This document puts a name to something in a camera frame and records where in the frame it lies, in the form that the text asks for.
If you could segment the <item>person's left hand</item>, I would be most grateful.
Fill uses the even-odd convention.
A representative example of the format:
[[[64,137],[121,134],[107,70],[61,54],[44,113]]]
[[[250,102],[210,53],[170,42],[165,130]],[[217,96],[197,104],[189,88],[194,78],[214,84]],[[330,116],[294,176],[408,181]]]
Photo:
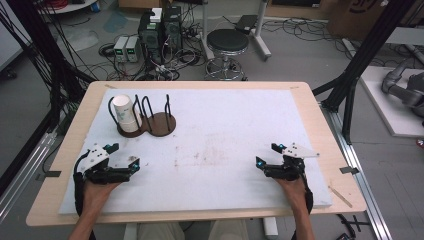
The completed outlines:
[[[110,194],[118,186],[119,183],[101,185],[87,181],[84,187],[82,216],[96,219],[101,213]]]

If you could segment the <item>thin wooden stick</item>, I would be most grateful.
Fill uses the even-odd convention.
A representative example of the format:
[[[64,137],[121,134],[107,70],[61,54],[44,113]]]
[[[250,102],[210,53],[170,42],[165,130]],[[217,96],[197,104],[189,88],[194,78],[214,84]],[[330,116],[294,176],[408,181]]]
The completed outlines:
[[[353,205],[351,202],[348,201],[348,199],[346,199],[339,191],[337,191],[335,188],[333,188],[332,186],[328,186],[328,188],[341,200],[343,201],[349,208],[352,208]]]

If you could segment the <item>white round table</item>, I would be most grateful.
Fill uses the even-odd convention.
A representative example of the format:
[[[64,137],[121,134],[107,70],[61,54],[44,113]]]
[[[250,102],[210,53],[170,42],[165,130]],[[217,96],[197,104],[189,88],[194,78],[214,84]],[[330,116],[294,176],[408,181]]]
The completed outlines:
[[[64,7],[53,7],[52,5],[45,4],[38,8],[38,12],[42,14],[63,14],[74,12],[77,10],[85,9],[89,7],[92,11],[98,12],[100,10],[100,5],[98,0],[84,0],[83,3],[72,4],[71,1]]]

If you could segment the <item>black round stool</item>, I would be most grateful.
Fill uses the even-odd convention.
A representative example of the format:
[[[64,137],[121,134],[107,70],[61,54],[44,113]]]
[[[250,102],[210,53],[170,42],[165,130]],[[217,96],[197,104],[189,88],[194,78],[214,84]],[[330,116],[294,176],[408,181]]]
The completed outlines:
[[[206,44],[214,54],[205,65],[207,77],[227,81],[244,78],[243,68],[234,56],[248,49],[249,40],[245,34],[235,29],[217,29],[207,35]]]

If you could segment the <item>aluminium floor rail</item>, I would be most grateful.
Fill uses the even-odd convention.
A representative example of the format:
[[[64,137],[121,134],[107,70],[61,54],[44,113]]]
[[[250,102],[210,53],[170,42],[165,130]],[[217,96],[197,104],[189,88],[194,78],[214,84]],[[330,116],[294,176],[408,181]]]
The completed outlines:
[[[6,219],[9,212],[21,196],[31,178],[52,149],[57,139],[56,133],[45,133],[39,141],[30,148],[28,154],[22,157],[23,164],[11,179],[10,184],[0,195],[0,224]]]
[[[357,172],[353,173],[352,176],[359,187],[359,191],[362,194],[362,197],[365,200],[366,215],[374,232],[375,238],[377,240],[393,240],[384,217],[379,209],[378,203],[372,193],[371,187],[367,181],[366,175],[362,169],[354,147],[349,144],[345,137],[342,135],[341,117],[337,113],[330,112],[327,109],[321,108],[321,110],[327,120],[330,129],[333,132],[333,135],[335,136],[336,142],[341,149],[347,165],[357,170]]]

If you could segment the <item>white platform board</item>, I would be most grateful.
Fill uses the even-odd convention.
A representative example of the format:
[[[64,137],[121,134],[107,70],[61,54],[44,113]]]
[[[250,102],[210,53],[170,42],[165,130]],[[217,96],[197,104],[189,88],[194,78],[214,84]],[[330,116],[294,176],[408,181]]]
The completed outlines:
[[[390,67],[369,66],[361,76],[361,83],[392,136],[424,138],[424,119],[415,115],[400,99],[382,92],[383,78],[390,71]]]

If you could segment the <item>white wall panel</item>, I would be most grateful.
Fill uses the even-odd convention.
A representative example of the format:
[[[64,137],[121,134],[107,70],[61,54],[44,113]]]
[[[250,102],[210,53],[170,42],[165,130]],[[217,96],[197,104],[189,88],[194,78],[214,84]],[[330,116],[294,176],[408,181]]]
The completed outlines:
[[[12,26],[17,36],[25,43],[30,43],[30,37],[6,0],[0,0],[0,17]],[[8,29],[0,21],[0,72],[3,71],[20,53],[22,48]]]

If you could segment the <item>white table leg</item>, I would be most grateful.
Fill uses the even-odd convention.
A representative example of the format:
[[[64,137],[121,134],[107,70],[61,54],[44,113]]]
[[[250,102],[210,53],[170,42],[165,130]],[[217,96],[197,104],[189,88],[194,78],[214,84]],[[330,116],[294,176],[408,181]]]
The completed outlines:
[[[125,227],[123,240],[137,240],[137,230],[136,223],[128,223]]]

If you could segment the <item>white paper cup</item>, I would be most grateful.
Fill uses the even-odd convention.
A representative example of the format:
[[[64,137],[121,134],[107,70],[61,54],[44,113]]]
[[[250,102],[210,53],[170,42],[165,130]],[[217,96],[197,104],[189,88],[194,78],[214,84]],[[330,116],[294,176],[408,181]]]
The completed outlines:
[[[115,109],[117,122],[124,132],[131,133],[140,128],[142,123],[140,115],[133,109],[133,102],[128,95],[114,96],[112,106]]]

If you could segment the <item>black computer tower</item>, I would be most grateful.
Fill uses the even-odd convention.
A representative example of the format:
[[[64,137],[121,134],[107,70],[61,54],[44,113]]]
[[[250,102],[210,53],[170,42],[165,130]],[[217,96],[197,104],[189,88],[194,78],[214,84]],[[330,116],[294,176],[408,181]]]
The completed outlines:
[[[168,49],[173,52],[182,48],[181,14],[180,6],[169,6],[165,9],[163,16],[165,43]]]
[[[161,22],[151,21],[150,18],[152,16],[152,11],[146,11],[142,14],[138,27],[138,35],[145,58],[159,64],[163,62],[161,53],[164,43],[163,25]]]

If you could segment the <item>grey power supply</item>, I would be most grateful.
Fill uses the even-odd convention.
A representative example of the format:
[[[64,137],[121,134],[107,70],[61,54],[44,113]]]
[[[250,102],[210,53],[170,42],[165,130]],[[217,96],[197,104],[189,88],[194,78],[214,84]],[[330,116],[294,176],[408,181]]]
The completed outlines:
[[[127,41],[128,41],[127,37],[121,36],[114,45],[115,58],[118,62],[123,63],[127,61],[127,55],[126,55]]]
[[[141,44],[137,36],[130,36],[126,43],[126,53],[129,62],[138,62],[141,55]]]

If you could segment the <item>black flat device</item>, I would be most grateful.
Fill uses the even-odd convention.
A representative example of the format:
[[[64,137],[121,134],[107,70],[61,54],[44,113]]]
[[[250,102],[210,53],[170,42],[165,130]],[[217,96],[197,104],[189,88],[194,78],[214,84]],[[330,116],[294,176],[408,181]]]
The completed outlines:
[[[235,29],[244,34],[249,34],[256,26],[257,15],[242,15],[235,25]]]

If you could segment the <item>person's right hand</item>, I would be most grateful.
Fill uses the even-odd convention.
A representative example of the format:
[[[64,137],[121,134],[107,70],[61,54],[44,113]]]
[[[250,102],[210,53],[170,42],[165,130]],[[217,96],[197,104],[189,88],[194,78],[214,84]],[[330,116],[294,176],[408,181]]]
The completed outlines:
[[[308,215],[304,183],[300,179],[293,181],[276,179],[276,182],[282,187],[293,212],[295,214],[302,213]]]

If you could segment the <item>brown cup holder rack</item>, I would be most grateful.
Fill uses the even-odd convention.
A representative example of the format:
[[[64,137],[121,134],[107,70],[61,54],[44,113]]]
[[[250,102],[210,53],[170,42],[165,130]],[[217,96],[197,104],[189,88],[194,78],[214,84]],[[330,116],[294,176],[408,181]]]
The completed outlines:
[[[133,109],[140,115],[142,123],[137,131],[131,133],[124,132],[120,128],[116,119],[115,109],[112,106],[113,97],[111,97],[108,101],[108,111],[116,125],[118,133],[121,136],[126,138],[135,138],[147,132],[155,137],[164,137],[171,134],[175,130],[176,119],[171,112],[169,95],[166,95],[164,110],[162,112],[156,113],[153,112],[153,108],[148,96],[143,96],[140,98],[138,95],[135,95],[135,99],[131,99],[133,102]]]

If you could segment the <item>white foam mat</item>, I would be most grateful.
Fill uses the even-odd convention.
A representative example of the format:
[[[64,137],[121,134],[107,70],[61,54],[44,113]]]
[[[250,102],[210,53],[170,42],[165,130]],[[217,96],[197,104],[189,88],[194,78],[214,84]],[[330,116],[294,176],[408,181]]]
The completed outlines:
[[[256,158],[279,164],[272,144],[311,146],[291,90],[127,89],[149,98],[155,112],[166,104],[176,119],[168,136],[121,136],[108,112],[120,95],[109,89],[83,148],[118,144],[112,160],[136,156],[140,169],[113,191],[107,213],[285,208],[276,183],[256,168]]]

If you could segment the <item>person's leg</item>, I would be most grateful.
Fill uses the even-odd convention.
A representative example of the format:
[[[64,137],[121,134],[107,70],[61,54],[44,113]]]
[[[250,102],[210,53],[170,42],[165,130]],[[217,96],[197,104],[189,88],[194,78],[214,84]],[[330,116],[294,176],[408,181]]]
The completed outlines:
[[[217,220],[211,224],[208,240],[249,240],[244,220]]]
[[[185,234],[178,223],[141,224],[137,240],[185,240]]]

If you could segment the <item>black metal frame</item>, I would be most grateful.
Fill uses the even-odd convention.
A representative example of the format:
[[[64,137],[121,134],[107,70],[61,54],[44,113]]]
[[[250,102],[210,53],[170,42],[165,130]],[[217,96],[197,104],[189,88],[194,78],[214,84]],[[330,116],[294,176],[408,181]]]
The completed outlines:
[[[345,101],[341,133],[349,145],[352,144],[351,123],[356,85],[362,73],[386,43],[402,18],[412,7],[414,1],[389,0],[385,10],[377,19],[345,70],[337,78],[312,91],[313,95],[317,96],[331,90],[329,96],[321,102],[321,105],[332,113],[337,113],[340,104]]]
[[[65,58],[49,30],[48,24],[40,14],[46,10],[45,7],[39,7],[36,0],[6,0],[6,3],[31,38],[31,44],[27,45],[22,40],[23,36],[16,33],[17,28],[15,28],[14,22],[6,14],[0,13],[0,22],[23,48],[23,52],[47,86],[50,110],[0,176],[0,197],[3,197],[11,188],[12,181],[16,179],[30,152],[43,134],[59,124],[59,111],[62,107],[66,104],[80,103],[85,94],[82,85],[88,85],[95,81],[93,77],[80,71]]]

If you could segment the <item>person's left leg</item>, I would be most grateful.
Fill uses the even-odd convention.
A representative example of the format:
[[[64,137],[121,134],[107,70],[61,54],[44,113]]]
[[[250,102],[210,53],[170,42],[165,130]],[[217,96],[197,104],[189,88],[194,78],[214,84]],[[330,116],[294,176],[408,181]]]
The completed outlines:
[[[137,240],[185,240],[185,234],[178,223],[141,224]]]

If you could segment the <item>black floor brackets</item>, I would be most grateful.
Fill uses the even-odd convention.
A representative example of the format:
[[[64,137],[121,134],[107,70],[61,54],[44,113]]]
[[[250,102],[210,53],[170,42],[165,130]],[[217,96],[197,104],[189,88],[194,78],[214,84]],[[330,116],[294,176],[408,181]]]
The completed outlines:
[[[359,221],[356,216],[353,220],[348,220],[343,214],[337,214],[340,223],[345,226],[347,232],[342,233],[336,240],[356,240],[356,232],[361,232],[361,227],[368,225],[368,222]]]

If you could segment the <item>white metal stand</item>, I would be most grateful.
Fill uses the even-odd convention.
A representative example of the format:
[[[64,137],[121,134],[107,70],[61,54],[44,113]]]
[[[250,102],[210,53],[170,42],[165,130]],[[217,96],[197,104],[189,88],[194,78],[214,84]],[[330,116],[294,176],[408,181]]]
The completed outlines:
[[[200,40],[203,52],[207,60],[211,60],[215,57],[212,50],[207,46],[207,34],[208,34],[208,0],[202,1],[202,31],[200,32]],[[253,36],[254,42],[259,47],[260,53],[263,55],[264,60],[267,60],[272,56],[270,50],[265,44],[264,40],[261,37],[262,26],[264,23],[265,12],[267,8],[268,0],[260,0],[259,10],[258,10],[258,19],[257,25],[254,29],[250,31]]]

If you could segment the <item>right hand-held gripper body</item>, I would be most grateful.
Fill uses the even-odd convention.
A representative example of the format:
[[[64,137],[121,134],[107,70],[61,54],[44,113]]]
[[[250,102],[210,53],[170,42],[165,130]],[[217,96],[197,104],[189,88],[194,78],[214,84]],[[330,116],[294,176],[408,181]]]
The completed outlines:
[[[292,143],[285,146],[281,154],[281,165],[267,164],[263,169],[266,177],[293,181],[305,175],[305,158],[319,157],[320,154],[304,146]]]

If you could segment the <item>brown cardboard box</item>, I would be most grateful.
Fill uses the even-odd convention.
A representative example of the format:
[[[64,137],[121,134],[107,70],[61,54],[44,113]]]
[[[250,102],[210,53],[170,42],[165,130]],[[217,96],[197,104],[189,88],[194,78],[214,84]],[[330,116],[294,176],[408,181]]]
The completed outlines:
[[[328,32],[335,37],[364,40],[390,0],[338,0],[330,12]]]

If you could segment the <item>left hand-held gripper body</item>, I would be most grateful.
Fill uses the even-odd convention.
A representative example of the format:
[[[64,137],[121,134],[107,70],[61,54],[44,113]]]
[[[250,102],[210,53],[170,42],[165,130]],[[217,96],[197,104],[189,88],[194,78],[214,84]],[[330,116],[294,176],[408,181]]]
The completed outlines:
[[[131,177],[128,167],[111,167],[109,165],[111,154],[108,154],[103,147],[95,143],[88,150],[88,155],[83,158],[80,164],[80,172],[94,184],[128,182]]]

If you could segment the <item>grey table panel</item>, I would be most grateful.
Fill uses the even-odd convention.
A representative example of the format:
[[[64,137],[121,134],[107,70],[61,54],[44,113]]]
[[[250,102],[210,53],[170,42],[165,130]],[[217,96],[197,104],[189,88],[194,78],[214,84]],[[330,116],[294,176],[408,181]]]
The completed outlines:
[[[424,29],[397,27],[386,42],[391,44],[424,46]]]

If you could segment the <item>person's right leg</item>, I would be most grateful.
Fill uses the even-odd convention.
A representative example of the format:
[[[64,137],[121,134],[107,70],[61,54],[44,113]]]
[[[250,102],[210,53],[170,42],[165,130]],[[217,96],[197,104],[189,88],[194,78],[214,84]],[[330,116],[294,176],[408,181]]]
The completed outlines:
[[[211,224],[208,240],[249,240],[244,220],[217,220]]]

